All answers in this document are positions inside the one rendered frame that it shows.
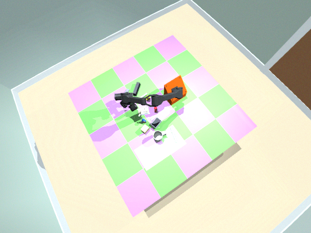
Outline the white mug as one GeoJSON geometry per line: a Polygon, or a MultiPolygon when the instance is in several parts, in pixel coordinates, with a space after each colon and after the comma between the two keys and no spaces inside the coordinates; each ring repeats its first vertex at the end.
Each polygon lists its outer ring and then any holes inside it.
{"type": "Polygon", "coordinates": [[[155,131],[153,133],[153,138],[156,142],[159,142],[162,140],[164,135],[166,135],[166,132],[162,133],[161,131],[155,131]]]}

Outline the white card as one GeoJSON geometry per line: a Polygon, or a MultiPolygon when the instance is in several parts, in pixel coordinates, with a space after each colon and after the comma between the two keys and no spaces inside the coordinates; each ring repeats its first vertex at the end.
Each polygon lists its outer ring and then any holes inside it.
{"type": "Polygon", "coordinates": [[[137,109],[139,116],[150,114],[148,107],[137,109]]]}

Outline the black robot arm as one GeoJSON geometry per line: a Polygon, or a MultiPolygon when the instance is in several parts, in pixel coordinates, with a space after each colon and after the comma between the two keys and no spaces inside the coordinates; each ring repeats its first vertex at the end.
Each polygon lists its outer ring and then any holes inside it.
{"type": "Polygon", "coordinates": [[[126,108],[130,102],[137,103],[141,105],[147,105],[149,107],[157,107],[162,104],[163,101],[170,100],[173,98],[181,99],[183,97],[183,87],[174,87],[172,92],[164,95],[151,94],[147,97],[133,97],[133,93],[116,93],[114,94],[114,100],[121,100],[120,105],[123,108],[126,108]],[[151,96],[152,105],[146,103],[146,99],[151,96]]]}

